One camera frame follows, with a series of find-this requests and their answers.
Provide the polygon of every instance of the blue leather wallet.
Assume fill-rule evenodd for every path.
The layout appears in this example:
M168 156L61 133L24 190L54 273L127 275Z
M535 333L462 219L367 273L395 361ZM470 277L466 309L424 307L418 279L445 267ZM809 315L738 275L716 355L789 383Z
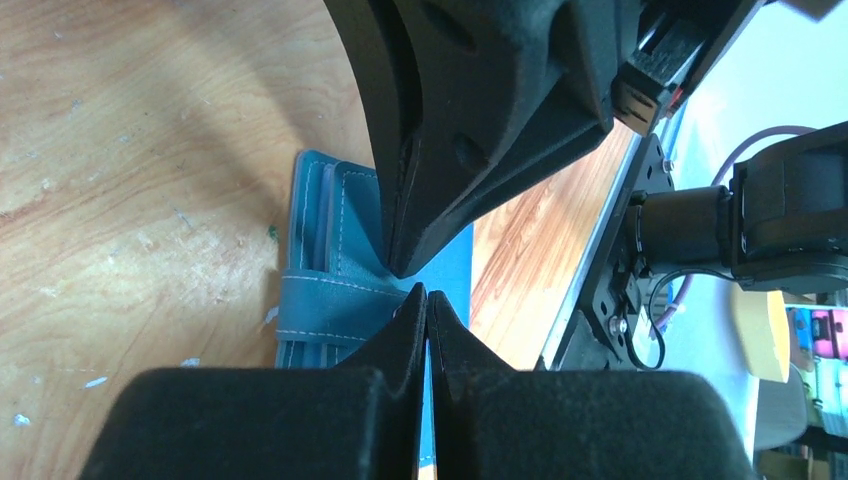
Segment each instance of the blue leather wallet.
M380 260L380 201L374 170L320 152L295 166L277 321L278 368L329 368L377 333L417 282L442 290L462 323L471 317L472 227L418 274L403 280ZM434 463L430 363L425 367L420 466Z

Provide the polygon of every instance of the green speck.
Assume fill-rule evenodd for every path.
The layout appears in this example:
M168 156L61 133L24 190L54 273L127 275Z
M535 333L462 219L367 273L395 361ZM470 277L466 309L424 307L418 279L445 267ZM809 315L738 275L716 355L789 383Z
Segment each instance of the green speck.
M276 244L280 243L280 235L277 233L277 227L275 227L273 225L269 225L268 226L268 236L271 237L271 240L273 240L274 243L276 243Z

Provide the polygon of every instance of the screw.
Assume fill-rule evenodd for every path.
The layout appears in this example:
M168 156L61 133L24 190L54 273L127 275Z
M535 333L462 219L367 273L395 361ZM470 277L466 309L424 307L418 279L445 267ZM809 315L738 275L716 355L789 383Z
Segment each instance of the screw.
M627 332L627 320L618 317L612 317L609 321L610 335L617 337Z

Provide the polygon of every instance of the yellow object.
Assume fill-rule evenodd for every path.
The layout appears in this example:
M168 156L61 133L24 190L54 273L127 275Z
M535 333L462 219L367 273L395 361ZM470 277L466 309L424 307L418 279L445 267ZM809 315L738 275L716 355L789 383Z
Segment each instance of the yellow object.
M786 383L789 378L789 322L783 294L746 292L733 284L730 310L751 375Z

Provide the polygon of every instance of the white stitching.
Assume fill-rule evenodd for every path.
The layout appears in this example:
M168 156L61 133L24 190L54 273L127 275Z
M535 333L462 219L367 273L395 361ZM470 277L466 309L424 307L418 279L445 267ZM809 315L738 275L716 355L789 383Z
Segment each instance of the white stitching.
M286 365L286 368L291 368L291 361L294 357L294 342L291 342L291 350L289 350L289 364Z
M333 335L332 333L315 333L315 332L301 332L300 330L277 330L277 333L290 333L292 335L309 335L312 337L330 337L330 338L338 338L340 340L358 340L360 342L365 342L367 339L359 338L359 337L348 337L347 335Z
M348 175L357 175L360 177L366 178L377 178L376 175L372 175L370 173L362 173L362 172L345 172L342 174L342 200L341 200L341 215L339 216L339 253L338 253L338 268L336 269L336 273L341 275L342 273L342 234L344 234L344 195L345 189L344 184L347 181Z
M306 190L303 192L303 214L300 218L300 268L304 267L303 252L306 251L306 207L309 206L309 183L312 179L312 167L316 164L327 166L330 162L315 160L306 169Z
M354 288L356 290L364 290L366 292L379 293L379 294L382 294L382 295L391 295L393 297L403 297L403 296L405 296L402 293L387 292L385 290L375 290L373 288L361 287L361 286L355 285L353 283L339 282L339 281L336 281L336 280L328 280L326 278L302 277L302 276L299 276L299 275L283 275L283 280L285 280L285 279L308 280L310 282L329 283L331 285L341 285L343 287L350 287L350 288Z

